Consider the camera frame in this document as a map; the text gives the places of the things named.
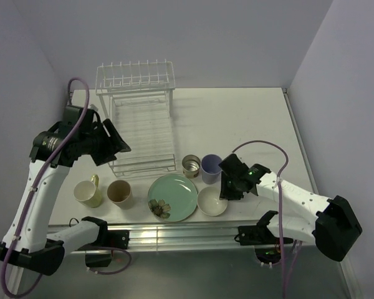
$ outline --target green plate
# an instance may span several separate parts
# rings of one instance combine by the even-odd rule
[[[148,207],[161,220],[182,221],[195,211],[197,198],[193,182],[179,174],[168,174],[151,185]]]

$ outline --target dish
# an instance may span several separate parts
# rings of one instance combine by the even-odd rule
[[[228,206],[229,201],[220,200],[220,190],[216,187],[206,187],[198,194],[198,207],[208,216],[222,214]]]
[[[167,174],[157,179],[148,191],[151,213],[167,222],[190,216],[197,207],[198,192],[193,182],[180,174]]]

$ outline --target silver cup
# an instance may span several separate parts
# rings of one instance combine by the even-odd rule
[[[183,174],[186,178],[192,179],[198,176],[199,169],[201,168],[201,160],[197,156],[189,154],[183,158],[181,164],[183,165]]]

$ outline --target wire rack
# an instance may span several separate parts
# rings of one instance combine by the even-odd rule
[[[168,61],[97,68],[95,91],[104,114],[132,148],[109,163],[116,177],[141,178],[176,171],[170,120],[174,88],[175,75]]]

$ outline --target flower decoration on plate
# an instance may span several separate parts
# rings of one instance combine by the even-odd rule
[[[151,212],[159,218],[167,219],[170,217],[170,205],[165,203],[163,199],[156,201],[152,199],[148,202],[148,207],[150,207]]]

